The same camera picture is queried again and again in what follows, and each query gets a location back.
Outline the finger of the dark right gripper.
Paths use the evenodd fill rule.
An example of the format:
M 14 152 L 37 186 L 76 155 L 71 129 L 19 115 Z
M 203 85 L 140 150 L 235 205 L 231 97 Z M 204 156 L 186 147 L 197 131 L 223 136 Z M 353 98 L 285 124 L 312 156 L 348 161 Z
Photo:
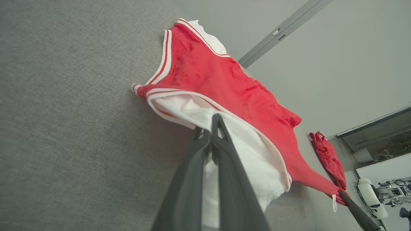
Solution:
M 339 196 L 350 210 L 363 231 L 381 231 L 377 225 L 343 190 L 339 190 Z

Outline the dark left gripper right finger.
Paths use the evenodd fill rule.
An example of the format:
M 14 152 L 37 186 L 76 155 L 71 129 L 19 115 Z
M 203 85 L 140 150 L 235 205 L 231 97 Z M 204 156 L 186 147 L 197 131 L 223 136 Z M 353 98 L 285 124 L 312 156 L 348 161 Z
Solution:
M 220 114 L 212 117 L 212 158 L 218 167 L 221 231 L 269 231 L 270 227 Z

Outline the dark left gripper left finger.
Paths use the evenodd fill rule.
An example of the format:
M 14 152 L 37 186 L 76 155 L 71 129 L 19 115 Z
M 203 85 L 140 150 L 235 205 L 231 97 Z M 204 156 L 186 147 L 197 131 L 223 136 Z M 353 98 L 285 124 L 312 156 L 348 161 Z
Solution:
M 200 231 L 204 165 L 209 155 L 211 133 L 200 127 L 167 190 L 152 231 Z

